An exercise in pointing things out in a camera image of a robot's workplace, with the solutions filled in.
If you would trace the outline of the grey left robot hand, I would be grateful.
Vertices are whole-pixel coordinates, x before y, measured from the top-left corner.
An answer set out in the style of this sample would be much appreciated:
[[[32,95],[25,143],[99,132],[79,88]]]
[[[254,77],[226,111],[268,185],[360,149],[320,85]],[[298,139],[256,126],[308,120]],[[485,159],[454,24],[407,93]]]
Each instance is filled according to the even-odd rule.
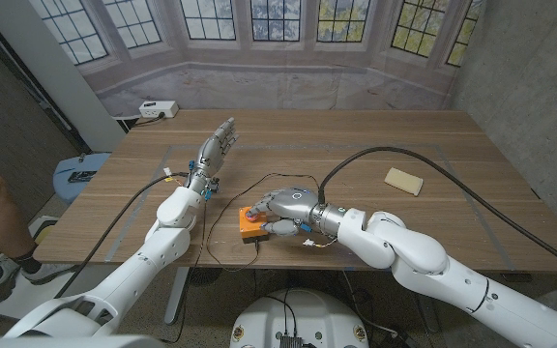
[[[187,180],[188,188],[201,193],[220,171],[223,160],[237,141],[235,119],[227,119],[199,148],[197,159]]]

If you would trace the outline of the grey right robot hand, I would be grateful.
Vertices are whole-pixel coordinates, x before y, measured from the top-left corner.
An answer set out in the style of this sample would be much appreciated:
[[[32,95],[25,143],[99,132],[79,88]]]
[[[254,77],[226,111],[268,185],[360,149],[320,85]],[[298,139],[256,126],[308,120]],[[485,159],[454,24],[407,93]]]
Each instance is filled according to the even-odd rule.
[[[267,221],[262,229],[282,237],[295,236],[306,226],[317,224],[313,211],[318,207],[318,196],[306,188],[280,188],[267,192],[246,212],[247,219],[255,220],[261,213],[277,216]]]

